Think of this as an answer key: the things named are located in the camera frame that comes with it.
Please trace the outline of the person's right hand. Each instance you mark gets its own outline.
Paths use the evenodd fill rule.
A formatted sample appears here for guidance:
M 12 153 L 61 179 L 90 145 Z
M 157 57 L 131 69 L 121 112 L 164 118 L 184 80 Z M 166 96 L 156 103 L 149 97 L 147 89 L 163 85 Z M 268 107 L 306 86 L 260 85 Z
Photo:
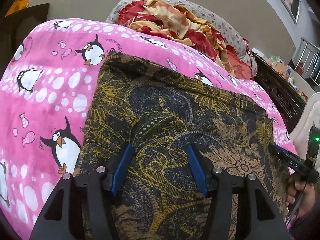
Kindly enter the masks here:
M 297 213 L 297 218 L 306 216 L 316 204 L 316 191 L 312 183 L 299 181 L 292 174 L 288 181 L 286 205 L 294 204 L 300 199 L 300 206 Z

